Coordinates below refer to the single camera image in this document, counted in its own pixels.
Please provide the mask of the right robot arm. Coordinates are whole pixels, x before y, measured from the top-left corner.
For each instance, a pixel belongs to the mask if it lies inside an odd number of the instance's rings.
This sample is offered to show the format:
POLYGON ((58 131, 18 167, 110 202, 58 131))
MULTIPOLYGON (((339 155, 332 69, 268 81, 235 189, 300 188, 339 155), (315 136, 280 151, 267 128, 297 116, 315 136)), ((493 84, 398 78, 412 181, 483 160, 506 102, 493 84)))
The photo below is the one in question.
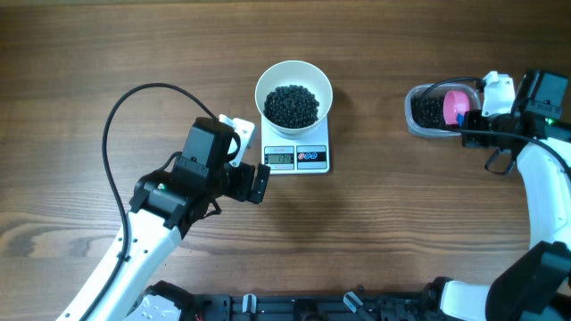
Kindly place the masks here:
POLYGON ((570 298, 559 292, 570 282, 570 126, 561 121, 568 77, 531 69, 515 85, 507 74, 471 78, 483 94, 475 107, 456 88, 462 78, 435 83, 410 98, 417 126, 457 133, 467 148, 509 154, 505 172, 522 177, 528 217, 528 252, 490 285, 433 282, 429 308, 458 320, 568 320, 570 298))

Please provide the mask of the pink scoop blue handle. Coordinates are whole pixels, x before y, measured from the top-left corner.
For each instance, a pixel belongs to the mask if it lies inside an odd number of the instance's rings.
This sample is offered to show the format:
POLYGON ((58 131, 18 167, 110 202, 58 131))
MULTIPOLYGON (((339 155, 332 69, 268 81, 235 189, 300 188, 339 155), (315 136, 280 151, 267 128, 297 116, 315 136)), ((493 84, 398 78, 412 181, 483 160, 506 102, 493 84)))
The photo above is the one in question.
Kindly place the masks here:
POLYGON ((461 126, 465 114, 470 111, 468 95, 461 91, 451 90, 443 99, 443 118, 446 125, 461 126))

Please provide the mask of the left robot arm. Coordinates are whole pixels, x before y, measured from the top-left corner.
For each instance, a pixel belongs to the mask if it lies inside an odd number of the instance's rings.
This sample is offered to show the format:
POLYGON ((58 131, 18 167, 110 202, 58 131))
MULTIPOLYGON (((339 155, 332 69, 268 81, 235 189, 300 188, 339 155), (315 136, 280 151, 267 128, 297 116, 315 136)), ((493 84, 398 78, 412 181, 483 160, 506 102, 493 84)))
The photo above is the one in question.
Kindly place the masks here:
POLYGON ((147 283, 197 221, 219 215, 217 200, 263 200, 269 167, 243 163, 255 125, 225 115, 199 118, 182 152, 137 182, 120 231, 62 320, 198 320, 192 294, 147 283))

